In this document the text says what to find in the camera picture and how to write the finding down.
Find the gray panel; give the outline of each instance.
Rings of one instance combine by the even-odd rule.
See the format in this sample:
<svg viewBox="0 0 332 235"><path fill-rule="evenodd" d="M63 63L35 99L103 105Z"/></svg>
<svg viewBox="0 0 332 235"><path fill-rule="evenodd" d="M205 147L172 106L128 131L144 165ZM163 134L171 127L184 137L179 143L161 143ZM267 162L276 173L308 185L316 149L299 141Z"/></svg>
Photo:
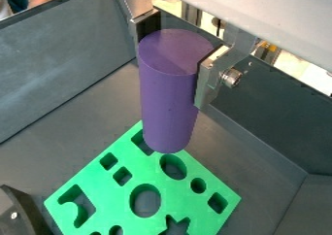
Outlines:
<svg viewBox="0 0 332 235"><path fill-rule="evenodd" d="M205 113L188 151L243 198L217 234L272 234L307 173L213 107Z"/></svg>
<svg viewBox="0 0 332 235"><path fill-rule="evenodd" d="M116 0L64 1L0 25L0 142L135 56Z"/></svg>
<svg viewBox="0 0 332 235"><path fill-rule="evenodd" d="M43 201L140 119L137 67L125 67L0 145L0 184Z"/></svg>
<svg viewBox="0 0 332 235"><path fill-rule="evenodd" d="M252 56L236 69L249 73L212 105L309 173L332 175L332 99Z"/></svg>
<svg viewBox="0 0 332 235"><path fill-rule="evenodd" d="M275 235L329 235L332 177L309 175Z"/></svg>
<svg viewBox="0 0 332 235"><path fill-rule="evenodd" d="M137 78L129 63L0 145L0 184L32 195L56 235L43 201L139 121ZM243 197L223 234L271 234L307 173L212 110L187 150Z"/></svg>

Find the bolt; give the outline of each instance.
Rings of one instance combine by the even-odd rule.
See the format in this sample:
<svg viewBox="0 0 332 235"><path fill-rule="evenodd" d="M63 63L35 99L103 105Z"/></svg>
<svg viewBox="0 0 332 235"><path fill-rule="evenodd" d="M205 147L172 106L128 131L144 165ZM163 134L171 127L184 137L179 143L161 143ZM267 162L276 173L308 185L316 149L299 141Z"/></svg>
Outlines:
<svg viewBox="0 0 332 235"><path fill-rule="evenodd" d="M17 212L12 212L12 214L11 214L11 219L16 219L17 216L19 216Z"/></svg>
<svg viewBox="0 0 332 235"><path fill-rule="evenodd" d="M225 86L232 88L240 83L241 77L243 73L239 72L235 68L231 68L220 74L220 81Z"/></svg>

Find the black object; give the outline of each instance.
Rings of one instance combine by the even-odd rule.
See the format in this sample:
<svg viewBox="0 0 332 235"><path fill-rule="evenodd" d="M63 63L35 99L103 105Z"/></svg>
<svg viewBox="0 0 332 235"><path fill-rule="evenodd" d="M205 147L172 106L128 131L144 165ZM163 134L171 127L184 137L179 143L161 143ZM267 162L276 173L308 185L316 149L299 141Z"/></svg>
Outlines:
<svg viewBox="0 0 332 235"><path fill-rule="evenodd" d="M0 235L52 235L29 196L0 186Z"/></svg>
<svg viewBox="0 0 332 235"><path fill-rule="evenodd" d="M8 4L13 13L16 14L27 9L28 0L8 0Z"/></svg>

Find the square hole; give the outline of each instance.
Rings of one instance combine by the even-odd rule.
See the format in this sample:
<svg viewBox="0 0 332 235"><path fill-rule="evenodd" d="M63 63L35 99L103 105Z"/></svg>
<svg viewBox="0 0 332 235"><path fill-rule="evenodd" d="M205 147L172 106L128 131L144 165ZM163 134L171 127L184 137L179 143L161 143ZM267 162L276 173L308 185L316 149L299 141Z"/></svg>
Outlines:
<svg viewBox="0 0 332 235"><path fill-rule="evenodd" d="M113 156L112 153L108 153L101 159L100 164L105 170L111 170L112 167L119 163L117 158Z"/></svg>
<svg viewBox="0 0 332 235"><path fill-rule="evenodd" d="M117 172L113 175L113 179L116 180L119 185L120 186L125 185L131 178L132 178L132 175L131 175L129 171L127 170L127 168L120 167L120 169L117 170Z"/></svg>
<svg viewBox="0 0 332 235"><path fill-rule="evenodd" d="M213 211L220 215L228 203L223 196L216 192L208 202Z"/></svg>
<svg viewBox="0 0 332 235"><path fill-rule="evenodd" d="M144 138L143 138L143 130L140 130L136 135L131 139L132 143L136 147L149 156L155 151L147 145Z"/></svg>

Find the circular hole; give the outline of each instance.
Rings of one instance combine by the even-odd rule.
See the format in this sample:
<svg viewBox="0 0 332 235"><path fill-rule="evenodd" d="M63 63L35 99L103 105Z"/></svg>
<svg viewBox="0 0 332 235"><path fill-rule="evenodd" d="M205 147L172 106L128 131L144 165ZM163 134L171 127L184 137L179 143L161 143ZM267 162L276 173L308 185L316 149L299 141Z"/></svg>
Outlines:
<svg viewBox="0 0 332 235"><path fill-rule="evenodd" d="M129 195L129 207L141 218L151 217L161 207L161 194L153 185L137 186Z"/></svg>
<svg viewBox="0 0 332 235"><path fill-rule="evenodd" d="M201 178L195 178L192 180L191 187L196 193L204 193L207 190L207 184Z"/></svg>
<svg viewBox="0 0 332 235"><path fill-rule="evenodd" d="M119 225L111 228L109 235L123 235L123 230Z"/></svg>
<svg viewBox="0 0 332 235"><path fill-rule="evenodd" d="M183 180L187 177L187 167L181 159L172 154L163 155L161 168L164 173L175 180Z"/></svg>

